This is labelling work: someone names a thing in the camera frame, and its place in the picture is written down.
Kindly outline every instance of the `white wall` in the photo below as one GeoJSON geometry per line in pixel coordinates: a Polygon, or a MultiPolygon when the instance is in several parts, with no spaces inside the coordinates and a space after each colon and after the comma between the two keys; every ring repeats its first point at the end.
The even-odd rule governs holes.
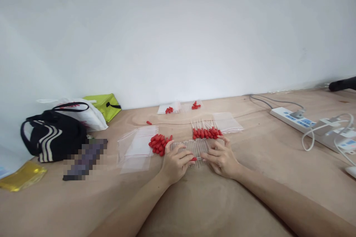
{"type": "Polygon", "coordinates": [[[356,0],[0,0],[0,132],[34,101],[113,92],[124,109],[356,75],[356,0]]]}

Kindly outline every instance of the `wooden table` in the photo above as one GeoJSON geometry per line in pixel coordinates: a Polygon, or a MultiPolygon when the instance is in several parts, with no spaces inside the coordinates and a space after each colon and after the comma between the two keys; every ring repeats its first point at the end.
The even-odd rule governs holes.
{"type": "MultiPolygon", "coordinates": [[[[296,101],[305,116],[318,120],[341,113],[356,115],[356,93],[303,90],[270,94],[296,101]]],[[[117,155],[117,140],[149,120],[176,141],[192,136],[190,120],[231,112],[244,127],[227,134],[237,159],[251,169],[294,189],[356,225],[356,180],[346,174],[346,159],[316,143],[306,152],[302,134],[269,114],[247,96],[203,101],[191,114],[157,115],[157,107],[121,111],[96,138],[107,138],[108,162],[117,155]]],[[[297,110],[292,104],[273,104],[297,110]]],[[[43,179],[18,193],[0,191],[0,236],[87,236],[114,208],[124,204],[158,173],[162,158],[153,156],[146,172],[119,174],[111,163],[86,181],[62,181],[63,163],[44,164],[43,179]]],[[[244,187],[214,174],[209,166],[188,169],[171,186],[148,217],[139,236],[290,236],[289,230],[244,187]]]]}

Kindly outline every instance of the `black object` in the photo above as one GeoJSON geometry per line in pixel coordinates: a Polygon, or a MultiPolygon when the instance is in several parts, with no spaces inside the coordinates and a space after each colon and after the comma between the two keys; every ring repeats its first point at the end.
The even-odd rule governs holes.
{"type": "Polygon", "coordinates": [[[334,81],[329,84],[330,91],[341,91],[346,89],[356,90],[356,77],[334,81]]]}
{"type": "Polygon", "coordinates": [[[106,103],[106,107],[108,107],[108,106],[112,106],[112,107],[114,107],[114,108],[121,108],[120,105],[112,105],[112,104],[110,104],[110,102],[107,102],[107,103],[106,103]]]}
{"type": "Polygon", "coordinates": [[[82,112],[89,108],[83,102],[67,103],[44,111],[41,115],[28,117],[21,125],[21,138],[33,156],[40,162],[61,161],[67,155],[75,154],[86,141],[86,128],[78,120],[57,111],[82,112]],[[83,110],[64,109],[73,105],[86,105],[83,110]],[[24,133],[24,126],[29,122],[33,127],[30,140],[24,133]]]}

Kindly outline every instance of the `electrical outlet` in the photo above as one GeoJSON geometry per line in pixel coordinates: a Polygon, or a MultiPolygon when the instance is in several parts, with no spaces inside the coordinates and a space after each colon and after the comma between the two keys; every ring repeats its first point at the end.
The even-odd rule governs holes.
{"type": "MultiPolygon", "coordinates": [[[[270,114],[274,117],[280,119],[281,121],[287,123],[289,126],[292,126],[293,128],[297,129],[302,133],[310,131],[312,127],[316,124],[314,121],[309,120],[307,118],[296,119],[291,116],[292,113],[292,111],[285,109],[284,107],[272,109],[270,112],[270,114]]],[[[335,147],[333,139],[329,137],[331,135],[334,135],[335,133],[339,133],[339,131],[340,130],[333,130],[321,136],[314,134],[314,137],[317,142],[325,145],[326,147],[337,153],[340,153],[335,147]]],[[[348,154],[356,154],[356,141],[351,139],[352,137],[356,136],[356,131],[349,131],[347,134],[341,135],[342,141],[339,142],[339,148],[343,149],[348,154]]]]}

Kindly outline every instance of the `yellow bag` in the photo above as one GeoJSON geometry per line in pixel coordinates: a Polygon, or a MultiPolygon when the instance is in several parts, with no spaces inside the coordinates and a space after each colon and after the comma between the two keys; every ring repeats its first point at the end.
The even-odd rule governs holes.
{"type": "Polygon", "coordinates": [[[86,100],[96,100],[92,103],[104,116],[105,121],[109,122],[121,111],[121,106],[116,100],[114,94],[102,94],[98,96],[86,96],[86,100]]]}

